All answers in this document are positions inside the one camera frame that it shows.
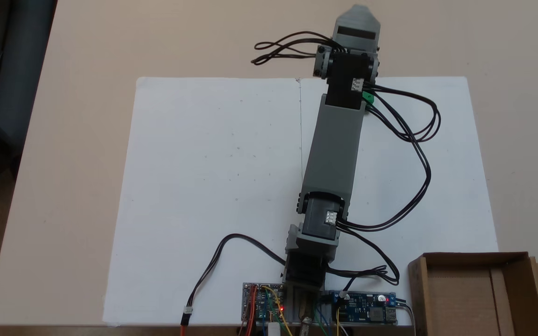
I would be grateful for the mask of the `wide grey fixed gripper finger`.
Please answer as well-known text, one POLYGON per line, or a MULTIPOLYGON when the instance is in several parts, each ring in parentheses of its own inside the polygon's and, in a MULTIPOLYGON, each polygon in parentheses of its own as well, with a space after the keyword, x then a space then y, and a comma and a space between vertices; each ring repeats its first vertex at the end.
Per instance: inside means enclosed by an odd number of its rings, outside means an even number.
POLYGON ((354 5, 336 19, 337 26, 380 27, 381 23, 367 6, 354 5))

